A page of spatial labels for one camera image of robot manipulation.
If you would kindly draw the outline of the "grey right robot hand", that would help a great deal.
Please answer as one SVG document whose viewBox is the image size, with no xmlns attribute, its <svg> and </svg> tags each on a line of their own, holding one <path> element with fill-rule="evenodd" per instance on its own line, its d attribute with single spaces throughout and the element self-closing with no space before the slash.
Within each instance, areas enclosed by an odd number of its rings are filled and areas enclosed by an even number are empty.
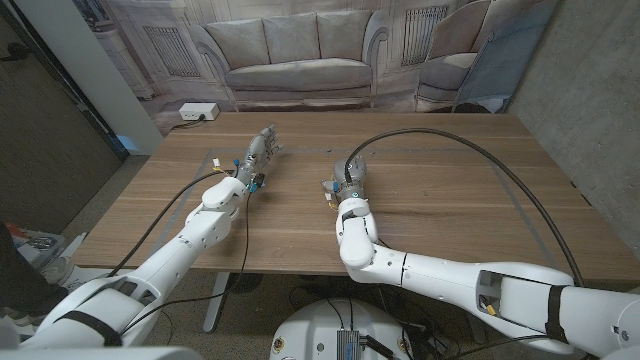
<svg viewBox="0 0 640 360">
<path fill-rule="evenodd" d="M 325 193 L 333 195 L 338 202 L 365 197 L 367 166 L 364 158 L 358 155 L 348 165 L 346 162 L 346 158 L 336 160 L 333 164 L 333 179 L 321 182 Z"/>
</svg>

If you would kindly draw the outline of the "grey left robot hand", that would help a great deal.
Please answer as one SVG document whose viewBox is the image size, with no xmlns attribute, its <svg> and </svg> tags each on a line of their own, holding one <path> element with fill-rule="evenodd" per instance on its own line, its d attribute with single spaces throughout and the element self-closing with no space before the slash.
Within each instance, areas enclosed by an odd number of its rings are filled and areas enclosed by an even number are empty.
<svg viewBox="0 0 640 360">
<path fill-rule="evenodd" d="M 281 150 L 276 144 L 277 131 L 273 124 L 260 131 L 249 143 L 247 151 L 238 165 L 235 178 L 249 187 L 263 173 L 271 158 Z"/>
</svg>

